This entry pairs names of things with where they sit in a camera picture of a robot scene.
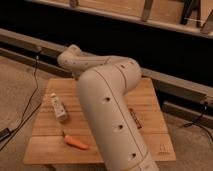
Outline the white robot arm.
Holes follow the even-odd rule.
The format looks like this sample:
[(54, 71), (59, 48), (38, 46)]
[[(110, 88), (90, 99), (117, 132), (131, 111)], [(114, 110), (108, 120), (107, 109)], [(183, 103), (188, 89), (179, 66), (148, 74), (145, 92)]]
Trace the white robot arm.
[(139, 64), (128, 57), (85, 56), (76, 45), (58, 63), (77, 80), (82, 111), (107, 169), (159, 171), (124, 101), (141, 80)]

